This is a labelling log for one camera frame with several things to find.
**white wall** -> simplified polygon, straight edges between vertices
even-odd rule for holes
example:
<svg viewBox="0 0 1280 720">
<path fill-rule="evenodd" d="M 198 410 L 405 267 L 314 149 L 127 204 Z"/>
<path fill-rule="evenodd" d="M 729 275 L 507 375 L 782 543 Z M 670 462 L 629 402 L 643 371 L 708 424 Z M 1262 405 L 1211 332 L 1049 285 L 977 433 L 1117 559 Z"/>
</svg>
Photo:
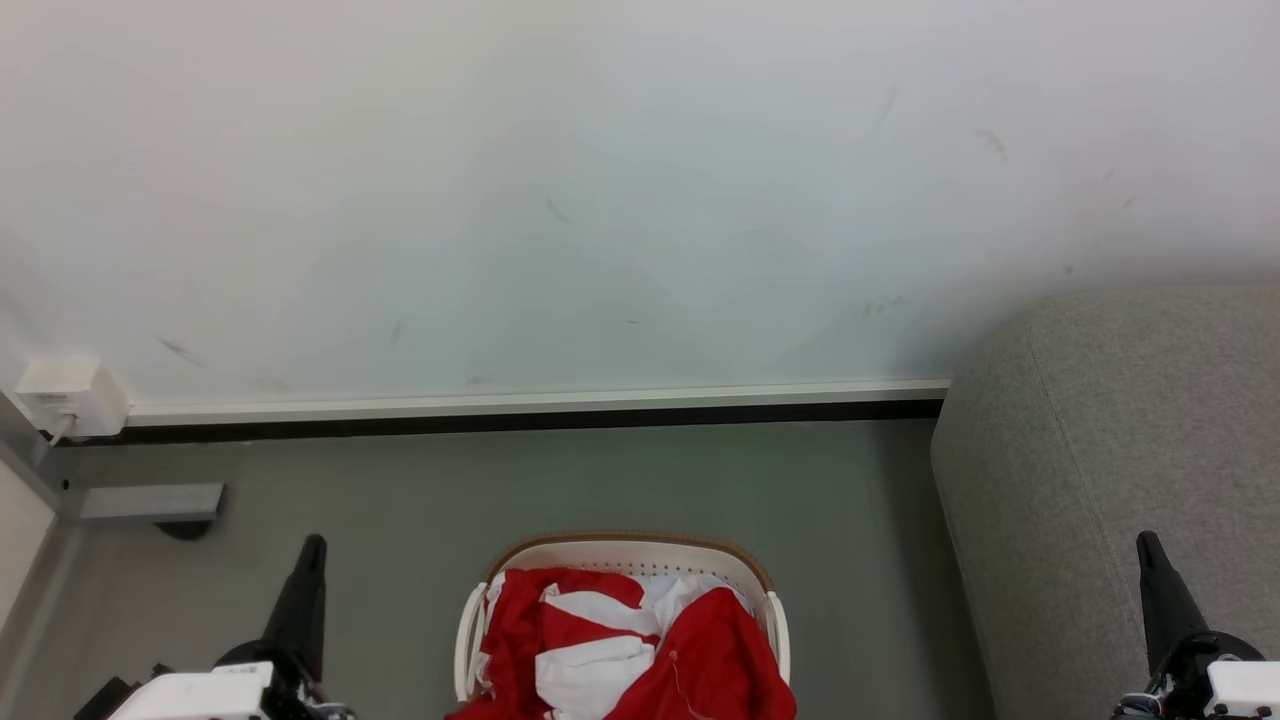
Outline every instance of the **white wall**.
<svg viewBox="0 0 1280 720">
<path fill-rule="evenodd" d="M 143 405 L 948 377 L 1280 266 L 1274 0 L 9 0 L 0 384 Z"/>
<path fill-rule="evenodd" d="M 52 509 L 0 462 L 0 628 L 52 523 Z"/>
</svg>

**black baseboard strip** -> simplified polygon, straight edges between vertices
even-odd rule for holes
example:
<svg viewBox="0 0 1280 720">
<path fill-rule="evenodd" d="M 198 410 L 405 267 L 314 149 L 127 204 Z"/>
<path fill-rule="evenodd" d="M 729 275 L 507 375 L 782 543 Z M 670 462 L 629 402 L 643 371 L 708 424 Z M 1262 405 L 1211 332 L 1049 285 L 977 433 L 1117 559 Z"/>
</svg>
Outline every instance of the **black baseboard strip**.
<svg viewBox="0 0 1280 720">
<path fill-rule="evenodd" d="M 797 423 L 832 420 L 905 420 L 937 418 L 941 400 L 884 400 L 753 405 L 745 407 L 678 407 L 666 410 L 584 410 L 444 418 L 388 418 L 364 420 L 302 420 L 212 425 L 124 428 L 118 436 L 88 438 L 78 447 L 104 445 L 166 445 L 179 442 L 250 442 L 323 437 L 488 433 L 499 430 L 562 430 L 636 428 L 645 425 L 717 425 L 741 423 Z"/>
</svg>

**red and white clothing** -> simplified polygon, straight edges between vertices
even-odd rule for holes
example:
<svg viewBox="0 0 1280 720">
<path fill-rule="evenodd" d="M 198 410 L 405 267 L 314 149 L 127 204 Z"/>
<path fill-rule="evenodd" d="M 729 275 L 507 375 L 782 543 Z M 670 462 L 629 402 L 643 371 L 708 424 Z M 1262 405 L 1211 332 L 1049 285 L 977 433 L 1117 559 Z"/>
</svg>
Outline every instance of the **red and white clothing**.
<svg viewBox="0 0 1280 720">
<path fill-rule="evenodd" d="M 484 621 L 484 692 L 448 720 L 795 717 L 764 634 L 710 575 L 508 570 Z"/>
</svg>

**black rubber foot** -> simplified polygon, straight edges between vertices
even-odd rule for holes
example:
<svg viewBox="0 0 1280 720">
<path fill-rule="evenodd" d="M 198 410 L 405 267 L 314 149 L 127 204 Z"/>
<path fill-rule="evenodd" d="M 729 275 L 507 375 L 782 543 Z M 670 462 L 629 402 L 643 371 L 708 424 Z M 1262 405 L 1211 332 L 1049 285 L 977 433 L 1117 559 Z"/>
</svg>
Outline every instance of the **black rubber foot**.
<svg viewBox="0 0 1280 720">
<path fill-rule="evenodd" d="M 214 527 L 212 520 L 188 520 L 186 523 L 156 523 L 160 532 L 180 541 L 197 541 L 209 534 L 209 528 Z"/>
</svg>

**laundry basket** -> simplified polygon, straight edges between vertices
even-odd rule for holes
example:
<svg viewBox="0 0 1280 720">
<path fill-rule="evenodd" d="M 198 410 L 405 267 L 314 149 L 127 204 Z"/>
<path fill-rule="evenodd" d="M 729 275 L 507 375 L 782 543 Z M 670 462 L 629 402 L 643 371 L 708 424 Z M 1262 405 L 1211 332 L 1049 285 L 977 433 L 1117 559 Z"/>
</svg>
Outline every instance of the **laundry basket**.
<svg viewBox="0 0 1280 720">
<path fill-rule="evenodd" d="M 746 598 L 751 615 L 769 638 L 782 680 L 791 683 L 791 638 L 782 601 L 764 566 L 736 544 L 696 536 L 641 532 L 557 533 L 516 544 L 490 568 L 471 591 L 453 646 L 453 689 L 458 702 L 475 693 L 475 662 L 484 637 L 484 594 L 506 570 L 573 568 L 623 575 L 680 575 L 709 573 Z"/>
</svg>

